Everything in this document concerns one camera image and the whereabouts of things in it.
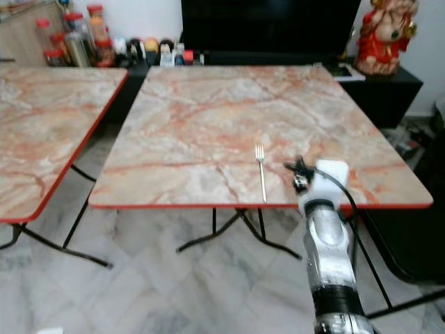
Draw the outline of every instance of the black tv screen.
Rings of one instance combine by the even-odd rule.
[[[341,54],[360,0],[182,0],[187,49]]]

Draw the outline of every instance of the table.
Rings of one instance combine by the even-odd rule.
[[[0,249],[23,232],[80,256],[66,249],[69,239],[60,247],[25,226],[44,209],[126,78],[117,69],[0,69],[0,223],[14,227],[13,240]]]
[[[256,144],[265,147],[267,203]],[[312,66],[150,69],[89,203],[102,209],[233,207],[235,220],[246,222],[247,208],[296,207],[293,176],[282,164],[297,154],[308,164],[344,160],[358,207],[432,203],[341,86]],[[346,198],[342,203],[350,207]],[[214,220],[212,235],[220,232]],[[264,242],[264,227],[255,236]]]

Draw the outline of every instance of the fork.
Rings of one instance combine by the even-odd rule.
[[[264,146],[256,145],[255,146],[255,159],[257,159],[259,164],[259,174],[261,176],[261,190],[263,192],[263,201],[267,202],[266,197],[266,185],[264,184],[264,170],[263,170],[263,162],[264,162]]]

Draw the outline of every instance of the white tile floor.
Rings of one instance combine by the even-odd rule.
[[[95,137],[77,165],[98,175],[114,131]],[[62,243],[91,183],[70,171],[29,227]],[[218,211],[223,223],[233,212]],[[268,238],[305,256],[304,223],[293,210],[264,212]],[[111,270],[48,249],[27,236],[0,252],[0,333],[65,334],[312,333],[314,310],[304,262],[260,244],[238,221],[217,240],[178,255],[176,247],[211,231],[211,210],[102,211],[88,208],[70,246],[106,258]],[[10,228],[0,226],[0,244]],[[397,280],[364,234],[395,301],[420,296]],[[366,312],[385,306],[358,256]],[[433,305],[373,321],[382,334],[445,333]]]

